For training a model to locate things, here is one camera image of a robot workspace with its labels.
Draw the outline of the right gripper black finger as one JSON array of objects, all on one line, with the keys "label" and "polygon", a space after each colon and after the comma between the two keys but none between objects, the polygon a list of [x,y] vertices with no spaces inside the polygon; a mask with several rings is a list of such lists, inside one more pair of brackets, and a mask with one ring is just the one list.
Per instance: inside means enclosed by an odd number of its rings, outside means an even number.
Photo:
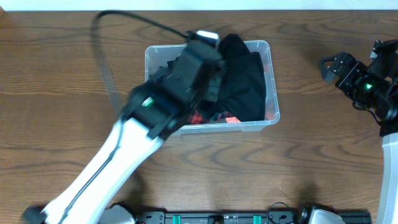
[{"label": "right gripper black finger", "polygon": [[335,63],[340,62],[343,62],[344,65],[351,65],[354,62],[354,57],[348,52],[341,52],[336,55],[324,57],[318,63],[321,73],[327,72],[328,67],[325,65],[327,62],[330,62],[332,67]]},{"label": "right gripper black finger", "polygon": [[336,77],[336,75],[335,75],[334,71],[332,70],[331,66],[326,67],[326,66],[324,66],[324,64],[321,63],[320,64],[320,71],[321,71],[321,76],[322,76],[323,80],[328,82],[328,83],[331,83]]}]

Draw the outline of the red navy plaid shirt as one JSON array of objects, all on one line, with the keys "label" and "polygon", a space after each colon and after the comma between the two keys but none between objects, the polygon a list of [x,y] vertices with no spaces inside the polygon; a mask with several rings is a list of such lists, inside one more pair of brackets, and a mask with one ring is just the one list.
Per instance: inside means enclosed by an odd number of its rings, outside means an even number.
[{"label": "red navy plaid shirt", "polygon": [[234,115],[228,111],[220,112],[220,113],[215,113],[214,115],[211,115],[210,117],[207,117],[203,114],[201,114],[198,110],[195,110],[187,119],[186,124],[187,125],[194,125],[194,124],[206,124],[210,123],[213,121],[219,121],[221,119],[225,118],[231,118]]}]

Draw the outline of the large black garment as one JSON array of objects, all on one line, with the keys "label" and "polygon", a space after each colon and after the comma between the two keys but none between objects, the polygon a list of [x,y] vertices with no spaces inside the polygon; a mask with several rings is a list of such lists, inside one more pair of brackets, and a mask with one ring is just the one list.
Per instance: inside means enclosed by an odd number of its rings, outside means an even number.
[{"label": "large black garment", "polygon": [[219,45],[226,60],[218,101],[203,101],[194,115],[196,123],[236,117],[242,122],[265,118],[266,81],[261,55],[252,52],[237,34],[228,34]]}]

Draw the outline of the pink printed garment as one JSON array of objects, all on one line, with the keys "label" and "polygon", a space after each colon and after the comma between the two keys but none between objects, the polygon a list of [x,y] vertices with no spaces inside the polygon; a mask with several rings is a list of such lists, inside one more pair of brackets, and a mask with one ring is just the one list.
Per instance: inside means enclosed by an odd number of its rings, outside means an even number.
[{"label": "pink printed garment", "polygon": [[264,121],[275,118],[270,66],[232,65],[226,74],[223,96],[225,111],[240,122]]}]

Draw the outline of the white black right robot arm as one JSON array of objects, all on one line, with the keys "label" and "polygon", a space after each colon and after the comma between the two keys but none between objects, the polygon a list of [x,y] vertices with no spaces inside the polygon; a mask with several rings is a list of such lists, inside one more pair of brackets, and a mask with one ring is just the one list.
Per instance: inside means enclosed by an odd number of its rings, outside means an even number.
[{"label": "white black right robot arm", "polygon": [[375,41],[370,65],[342,52],[319,67],[326,82],[335,82],[353,108],[369,112],[380,127],[384,156],[376,223],[397,223],[397,41]]}]

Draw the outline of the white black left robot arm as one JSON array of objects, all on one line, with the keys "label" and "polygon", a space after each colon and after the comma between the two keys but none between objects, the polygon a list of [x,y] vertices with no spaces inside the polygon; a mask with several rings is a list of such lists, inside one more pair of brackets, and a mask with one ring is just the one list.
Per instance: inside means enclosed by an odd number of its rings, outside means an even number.
[{"label": "white black left robot arm", "polygon": [[74,182],[46,206],[30,206],[26,223],[98,223],[137,167],[180,129],[224,72],[218,44],[191,40],[162,81],[135,87],[101,149]]}]

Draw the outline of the clear plastic storage bin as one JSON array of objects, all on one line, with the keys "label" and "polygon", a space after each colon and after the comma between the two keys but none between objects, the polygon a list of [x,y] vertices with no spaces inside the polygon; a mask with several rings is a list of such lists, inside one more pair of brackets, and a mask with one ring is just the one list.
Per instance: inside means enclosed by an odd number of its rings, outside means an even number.
[{"label": "clear plastic storage bin", "polygon": [[[245,44],[250,52],[258,52],[260,54],[264,67],[264,79],[266,84],[265,118],[260,121],[250,122],[223,123],[221,121],[217,121],[206,124],[185,125],[174,133],[175,136],[181,134],[230,131],[261,131],[265,127],[276,124],[280,120],[280,110],[277,99],[277,89],[275,86],[270,45],[265,40],[247,40],[245,41]],[[148,47],[144,55],[145,79],[150,79],[160,67],[165,67],[168,61],[177,58],[185,47],[185,44],[152,45]]]}]

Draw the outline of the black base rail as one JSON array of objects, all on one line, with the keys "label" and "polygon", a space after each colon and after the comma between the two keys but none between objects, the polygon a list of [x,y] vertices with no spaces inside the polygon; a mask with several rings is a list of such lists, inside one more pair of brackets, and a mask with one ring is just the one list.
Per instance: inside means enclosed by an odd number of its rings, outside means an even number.
[{"label": "black base rail", "polygon": [[251,213],[171,213],[162,211],[142,212],[134,215],[137,224],[273,224],[297,223],[297,212],[271,210]]}]

